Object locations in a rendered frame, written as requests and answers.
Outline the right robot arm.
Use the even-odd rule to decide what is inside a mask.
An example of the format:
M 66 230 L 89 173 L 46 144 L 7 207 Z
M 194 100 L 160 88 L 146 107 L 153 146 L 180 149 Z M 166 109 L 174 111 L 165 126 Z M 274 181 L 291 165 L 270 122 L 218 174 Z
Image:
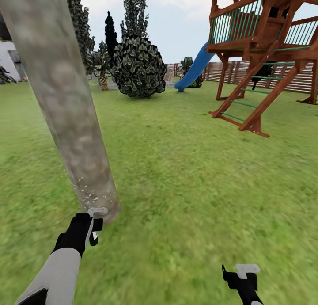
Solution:
M 223 269 L 223 277 L 229 288 L 239 292 L 243 305 L 263 305 L 255 292 L 257 290 L 255 273 L 260 272 L 260 267 L 256 264 L 237 264 L 236 268 L 237 273 L 226 272 Z

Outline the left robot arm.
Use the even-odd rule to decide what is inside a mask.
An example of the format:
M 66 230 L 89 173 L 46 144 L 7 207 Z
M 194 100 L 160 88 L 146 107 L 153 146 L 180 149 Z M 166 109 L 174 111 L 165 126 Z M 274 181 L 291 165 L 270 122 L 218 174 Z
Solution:
M 77 213 L 66 233 L 58 236 L 52 254 L 15 305 L 73 305 L 81 256 L 91 232 L 103 228 L 103 219 L 94 217 L 107 213 L 108 209 L 103 207 Z

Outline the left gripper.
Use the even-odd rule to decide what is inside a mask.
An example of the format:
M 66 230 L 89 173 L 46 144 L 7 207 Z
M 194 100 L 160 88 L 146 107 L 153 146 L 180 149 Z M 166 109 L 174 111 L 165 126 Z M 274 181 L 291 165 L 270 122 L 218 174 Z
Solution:
M 94 225 L 93 225 L 92 231 L 100 231 L 103 228 L 103 219 L 102 218 L 94 219 L 93 222 L 94 222 Z

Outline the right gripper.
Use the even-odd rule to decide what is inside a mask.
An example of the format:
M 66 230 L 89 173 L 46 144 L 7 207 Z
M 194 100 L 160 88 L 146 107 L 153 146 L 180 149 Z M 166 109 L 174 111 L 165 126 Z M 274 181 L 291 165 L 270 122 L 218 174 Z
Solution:
M 242 289 L 251 288 L 254 291 L 257 290 L 257 278 L 253 273 L 247 273 L 247 279 L 240 279 L 237 273 L 226 272 L 223 269 L 224 280 L 227 281 L 230 289 L 235 289 L 241 294 Z

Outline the pesticide atomizer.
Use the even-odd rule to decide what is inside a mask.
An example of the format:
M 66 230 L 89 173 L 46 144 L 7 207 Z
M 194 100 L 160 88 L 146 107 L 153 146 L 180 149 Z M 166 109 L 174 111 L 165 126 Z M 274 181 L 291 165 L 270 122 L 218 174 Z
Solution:
M 98 244 L 98 235 L 97 235 L 97 231 L 92 231 L 89 237 L 89 241 L 91 246 L 95 246 L 96 244 Z

